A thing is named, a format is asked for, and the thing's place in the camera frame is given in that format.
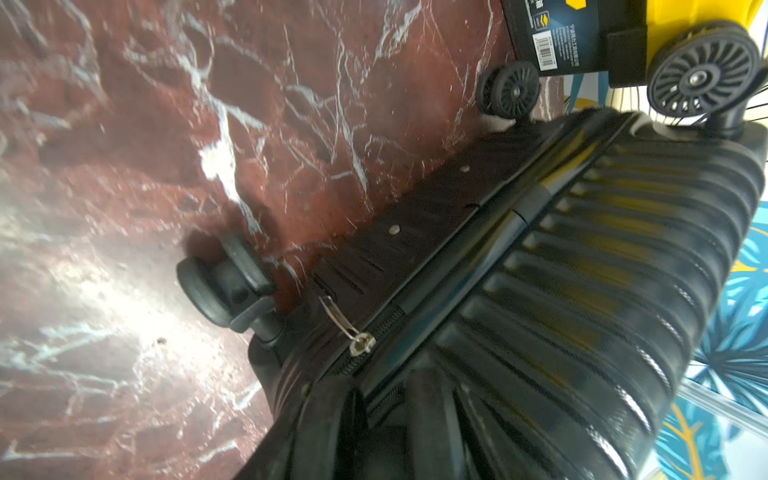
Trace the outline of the black ribbed hard-shell suitcase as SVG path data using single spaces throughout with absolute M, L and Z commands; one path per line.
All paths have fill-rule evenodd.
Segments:
M 313 387 L 351 378 L 366 408 L 351 479 L 414 479 L 406 382 L 435 369 L 454 388 L 467 479 L 633 479 L 659 462 L 691 473 L 719 449 L 708 416 L 677 400 L 765 188 L 767 131 L 752 92 L 671 126 L 640 112 L 527 118 L 537 79 L 490 70 L 479 100 L 515 125 L 461 151 L 312 271 L 300 304 L 239 235 L 215 262 L 180 261 L 191 303 L 251 331 L 250 364 L 274 417 L 242 479 L 292 479 Z M 353 358 L 320 303 L 376 338 Z

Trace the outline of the silver zipper pull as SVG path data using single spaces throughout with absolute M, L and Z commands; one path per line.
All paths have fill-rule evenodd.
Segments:
M 330 296 L 322 296 L 320 303 L 331 321 L 349 339 L 349 352 L 353 358 L 369 354 L 373 350 L 376 338 L 354 327 Z

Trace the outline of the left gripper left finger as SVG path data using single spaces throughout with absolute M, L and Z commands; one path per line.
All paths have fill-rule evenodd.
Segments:
M 292 450 L 292 479 L 351 479 L 366 408 L 355 382 L 334 376 L 317 383 L 304 405 Z

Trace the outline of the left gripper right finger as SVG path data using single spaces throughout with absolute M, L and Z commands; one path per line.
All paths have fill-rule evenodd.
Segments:
M 454 388 L 435 369 L 406 382 L 408 468 L 414 479 L 467 479 L 468 464 Z

